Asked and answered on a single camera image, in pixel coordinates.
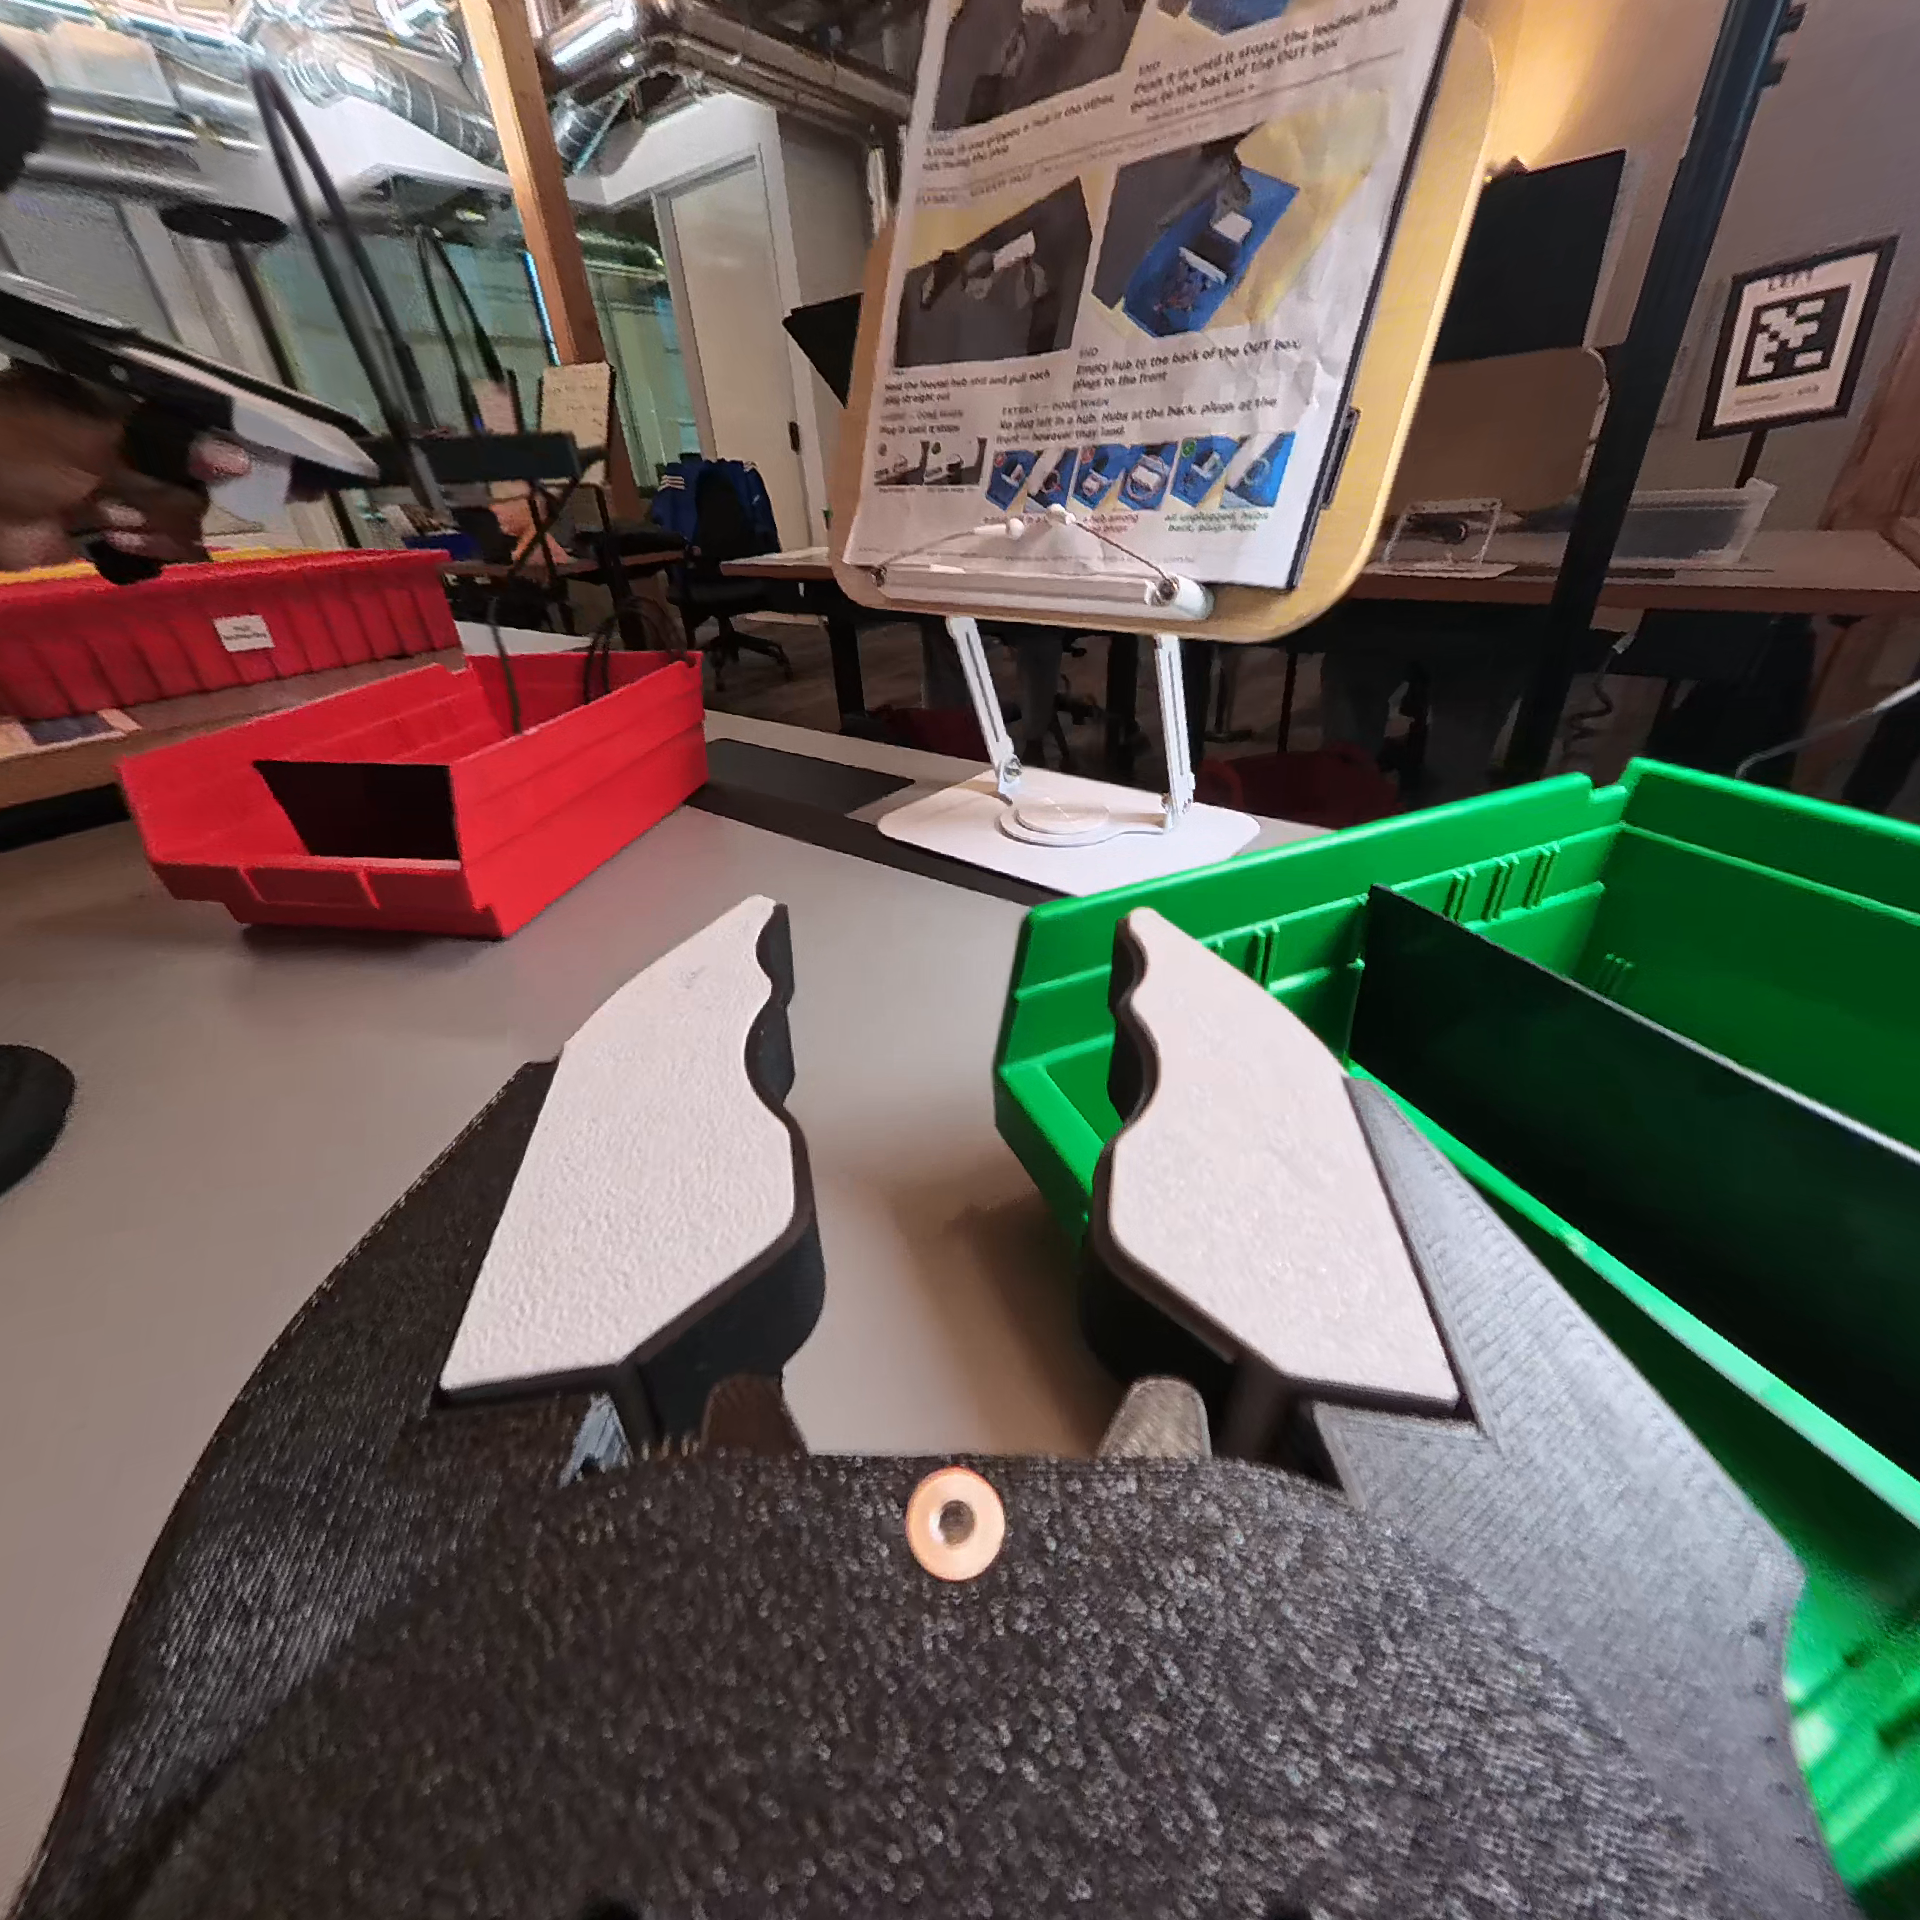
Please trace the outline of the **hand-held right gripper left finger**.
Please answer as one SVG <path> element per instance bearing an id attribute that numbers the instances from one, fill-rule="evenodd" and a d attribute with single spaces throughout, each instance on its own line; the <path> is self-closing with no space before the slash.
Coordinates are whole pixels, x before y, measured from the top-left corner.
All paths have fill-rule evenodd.
<path id="1" fill-rule="evenodd" d="M 450 1406 L 585 1389 L 630 1445 L 780 1379 L 825 1307 L 788 1096 L 786 904 L 747 895 L 564 1041 L 440 1374 Z"/>

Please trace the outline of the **red plastic bin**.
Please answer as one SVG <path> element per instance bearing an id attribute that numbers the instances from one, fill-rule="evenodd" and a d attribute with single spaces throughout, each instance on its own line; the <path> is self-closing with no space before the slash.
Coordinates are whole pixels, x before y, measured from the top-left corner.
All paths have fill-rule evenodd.
<path id="1" fill-rule="evenodd" d="M 259 759 L 445 760 L 457 862 L 304 853 Z M 160 885 L 234 920 L 450 939 L 513 936 L 707 782 L 705 720 L 613 706 L 506 730 L 476 672 L 422 665 L 125 759 Z"/>

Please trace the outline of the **green plastic bin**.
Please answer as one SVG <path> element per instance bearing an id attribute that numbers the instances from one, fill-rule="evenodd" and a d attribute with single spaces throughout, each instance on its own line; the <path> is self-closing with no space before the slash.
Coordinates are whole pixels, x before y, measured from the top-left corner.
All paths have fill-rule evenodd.
<path id="1" fill-rule="evenodd" d="M 1121 1129 L 1114 934 L 1139 904 L 1374 1079 L 1352 1029 L 1381 885 L 1916 1150 L 1916 875 L 1906 822 L 1635 759 L 1617 783 L 1561 775 L 1044 903 L 1019 930 L 1000 1023 L 1000 1135 L 1082 1243 Z M 1800 1554 L 1782 1690 L 1814 1813 L 1860 1905 L 1916 1914 L 1916 1473 L 1390 1095 Z"/>

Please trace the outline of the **person's left hand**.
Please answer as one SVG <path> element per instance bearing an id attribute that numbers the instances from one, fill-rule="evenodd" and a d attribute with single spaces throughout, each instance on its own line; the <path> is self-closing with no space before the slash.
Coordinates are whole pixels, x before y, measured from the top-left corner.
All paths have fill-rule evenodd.
<path id="1" fill-rule="evenodd" d="M 204 494 L 248 477 L 251 459 L 204 437 L 190 483 L 163 483 L 129 464 L 125 430 L 70 382 L 44 368 L 2 371 L 2 571 L 77 559 L 102 538 L 140 559 L 201 559 Z"/>

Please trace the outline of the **black floor lamp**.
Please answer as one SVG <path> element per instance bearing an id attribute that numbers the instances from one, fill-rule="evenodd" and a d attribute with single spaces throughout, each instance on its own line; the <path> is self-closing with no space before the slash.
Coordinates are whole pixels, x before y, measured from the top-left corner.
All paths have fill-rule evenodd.
<path id="1" fill-rule="evenodd" d="M 227 251 L 230 273 L 237 279 L 248 310 L 267 346 L 280 382 L 285 387 L 294 387 L 294 358 L 285 350 L 257 273 L 257 254 L 280 245 L 289 235 L 289 224 L 267 209 L 194 198 L 163 202 L 160 222 L 173 235 L 208 242 Z"/>

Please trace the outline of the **red slatted crate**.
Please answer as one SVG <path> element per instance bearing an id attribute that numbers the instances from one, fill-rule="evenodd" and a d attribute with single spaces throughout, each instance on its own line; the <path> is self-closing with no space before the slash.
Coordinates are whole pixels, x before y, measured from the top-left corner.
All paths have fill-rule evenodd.
<path id="1" fill-rule="evenodd" d="M 2 713 L 58 720 L 459 649 L 442 561 L 301 550 L 2 586 Z"/>

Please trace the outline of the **text board on stand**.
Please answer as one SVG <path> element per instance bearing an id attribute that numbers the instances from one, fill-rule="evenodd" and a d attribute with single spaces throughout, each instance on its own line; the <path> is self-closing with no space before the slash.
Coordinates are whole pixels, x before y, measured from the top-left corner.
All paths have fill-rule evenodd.
<path id="1" fill-rule="evenodd" d="M 614 376 L 608 361 L 553 365 L 539 379 L 539 430 L 569 437 L 582 480 L 604 487 L 614 439 Z"/>

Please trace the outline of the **black bin divider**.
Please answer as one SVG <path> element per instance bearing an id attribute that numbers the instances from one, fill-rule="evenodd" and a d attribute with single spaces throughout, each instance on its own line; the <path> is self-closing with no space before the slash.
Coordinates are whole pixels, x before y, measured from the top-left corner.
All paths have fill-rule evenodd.
<path id="1" fill-rule="evenodd" d="M 445 760 L 257 759 L 253 768 L 314 856 L 461 856 Z"/>
<path id="2" fill-rule="evenodd" d="M 1352 1056 L 1906 1473 L 1917 1159 L 1386 886 Z"/>

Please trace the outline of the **black wrist rest pad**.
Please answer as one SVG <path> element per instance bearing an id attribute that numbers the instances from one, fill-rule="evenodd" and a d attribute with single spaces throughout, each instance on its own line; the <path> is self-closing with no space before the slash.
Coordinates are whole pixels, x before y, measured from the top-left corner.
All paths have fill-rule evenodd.
<path id="1" fill-rule="evenodd" d="M 58 1056 L 2 1043 L 2 1192 L 12 1192 L 52 1152 L 76 1090 L 76 1074 Z"/>

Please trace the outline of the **wooden poster board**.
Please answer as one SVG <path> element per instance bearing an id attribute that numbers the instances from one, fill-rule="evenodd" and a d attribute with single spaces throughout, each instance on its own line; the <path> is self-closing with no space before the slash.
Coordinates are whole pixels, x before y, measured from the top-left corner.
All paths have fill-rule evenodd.
<path id="1" fill-rule="evenodd" d="M 1432 101 L 1401 224 L 1384 265 L 1371 327 L 1361 350 L 1348 414 L 1337 430 L 1313 503 L 1320 509 L 1299 576 L 1288 586 L 1206 585 L 1163 569 L 1092 567 L 1092 526 L 1050 506 L 1043 519 L 988 515 L 950 567 L 858 567 L 843 554 L 860 501 L 866 414 L 877 363 L 877 313 L 897 222 L 872 265 L 843 440 L 845 501 L 833 519 L 833 573 L 862 605 L 885 613 L 1070 624 L 1096 631 L 1266 639 L 1331 609 L 1409 505 L 1427 505 L 1450 480 L 1406 459 L 1438 457 L 1444 400 L 1424 400 L 1434 345 L 1450 304 L 1486 173 L 1497 106 L 1493 46 L 1475 3 L 1461 3 Z"/>

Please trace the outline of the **clear storage box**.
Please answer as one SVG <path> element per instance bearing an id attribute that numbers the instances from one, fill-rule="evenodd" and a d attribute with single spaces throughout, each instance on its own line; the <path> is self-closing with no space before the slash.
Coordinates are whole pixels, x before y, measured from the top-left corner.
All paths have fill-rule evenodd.
<path id="1" fill-rule="evenodd" d="M 1611 569 L 1732 569 L 1763 527 L 1779 488 L 1760 477 L 1739 487 L 1633 494 Z"/>

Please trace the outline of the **black flat panel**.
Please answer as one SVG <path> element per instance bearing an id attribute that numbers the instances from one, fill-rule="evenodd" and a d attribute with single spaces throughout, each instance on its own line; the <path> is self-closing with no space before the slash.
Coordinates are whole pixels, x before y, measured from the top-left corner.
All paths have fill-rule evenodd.
<path id="1" fill-rule="evenodd" d="M 1626 150 L 1493 177 L 1434 345 L 1434 363 L 1581 346 L 1610 251 Z"/>

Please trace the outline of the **small marker tag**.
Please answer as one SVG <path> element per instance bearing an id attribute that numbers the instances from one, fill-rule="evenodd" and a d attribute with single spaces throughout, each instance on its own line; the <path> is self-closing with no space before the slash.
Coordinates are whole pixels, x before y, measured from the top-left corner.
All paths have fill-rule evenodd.
<path id="1" fill-rule="evenodd" d="M 1734 273 L 1696 437 L 1848 416 L 1898 246 L 1884 235 Z"/>

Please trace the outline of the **wooden post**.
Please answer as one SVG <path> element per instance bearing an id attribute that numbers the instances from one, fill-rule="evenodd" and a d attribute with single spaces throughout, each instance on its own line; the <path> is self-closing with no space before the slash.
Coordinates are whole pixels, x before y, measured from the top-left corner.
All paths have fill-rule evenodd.
<path id="1" fill-rule="evenodd" d="M 608 363 L 528 6 L 461 2 L 459 10 L 558 355 L 564 365 Z"/>

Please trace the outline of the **silver duct pipes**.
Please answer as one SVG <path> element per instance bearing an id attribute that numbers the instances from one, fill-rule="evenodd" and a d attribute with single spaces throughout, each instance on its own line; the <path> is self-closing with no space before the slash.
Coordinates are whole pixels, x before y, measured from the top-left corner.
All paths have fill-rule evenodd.
<path id="1" fill-rule="evenodd" d="M 482 169 L 504 167 L 466 3 L 4 3 L 4 48 L 70 127 L 140 145 L 251 153 L 257 71 L 301 105 L 365 105 Z M 568 173 L 653 96 L 717 88 L 883 145 L 912 88 L 883 66 L 750 22 L 724 3 L 577 3 L 538 35 Z"/>

